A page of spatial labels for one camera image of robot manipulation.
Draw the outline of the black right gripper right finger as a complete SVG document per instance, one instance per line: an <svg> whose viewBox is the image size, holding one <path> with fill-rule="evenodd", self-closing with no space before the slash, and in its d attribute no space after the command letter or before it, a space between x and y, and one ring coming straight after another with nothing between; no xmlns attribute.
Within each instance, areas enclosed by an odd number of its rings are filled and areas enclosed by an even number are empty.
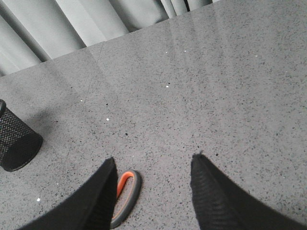
<svg viewBox="0 0 307 230"><path fill-rule="evenodd" d="M192 203L202 230L305 230L244 191L202 153L191 160Z"/></svg>

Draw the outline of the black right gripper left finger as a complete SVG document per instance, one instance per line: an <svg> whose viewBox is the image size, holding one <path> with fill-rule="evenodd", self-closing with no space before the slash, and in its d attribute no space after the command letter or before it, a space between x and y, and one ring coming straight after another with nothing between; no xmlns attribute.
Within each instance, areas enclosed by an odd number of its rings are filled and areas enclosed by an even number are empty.
<svg viewBox="0 0 307 230"><path fill-rule="evenodd" d="M22 230L109 230L117 195L118 173L114 158L108 158L64 202Z"/></svg>

